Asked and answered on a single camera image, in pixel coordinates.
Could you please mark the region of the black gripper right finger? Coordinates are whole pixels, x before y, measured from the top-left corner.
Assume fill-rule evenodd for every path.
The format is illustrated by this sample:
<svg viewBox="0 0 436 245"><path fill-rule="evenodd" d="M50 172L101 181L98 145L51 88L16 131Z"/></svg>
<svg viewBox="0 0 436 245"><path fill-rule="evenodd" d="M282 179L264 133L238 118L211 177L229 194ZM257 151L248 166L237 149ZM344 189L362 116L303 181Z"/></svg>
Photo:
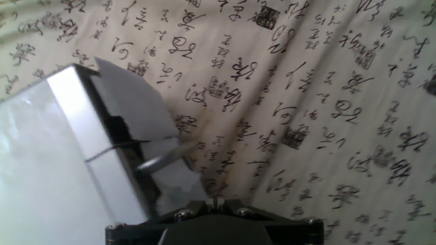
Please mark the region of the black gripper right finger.
<svg viewBox="0 0 436 245"><path fill-rule="evenodd" d="M320 218L289 219L246 205L239 199L224 198L217 198L217 213L260 225L273 244L324 244L324 222Z"/></svg>

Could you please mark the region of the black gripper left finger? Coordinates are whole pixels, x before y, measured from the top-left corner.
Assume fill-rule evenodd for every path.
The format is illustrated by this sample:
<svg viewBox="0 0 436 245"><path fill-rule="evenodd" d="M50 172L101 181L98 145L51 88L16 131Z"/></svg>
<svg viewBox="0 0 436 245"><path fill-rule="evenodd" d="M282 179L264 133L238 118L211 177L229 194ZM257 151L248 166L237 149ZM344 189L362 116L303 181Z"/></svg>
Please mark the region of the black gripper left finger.
<svg viewBox="0 0 436 245"><path fill-rule="evenodd" d="M190 201L175 211L152 218L138 225L118 223L105 228L105 245L154 244L158 243L164 231L172 225L181 224L193 218L211 214L213 204L207 201Z"/></svg>

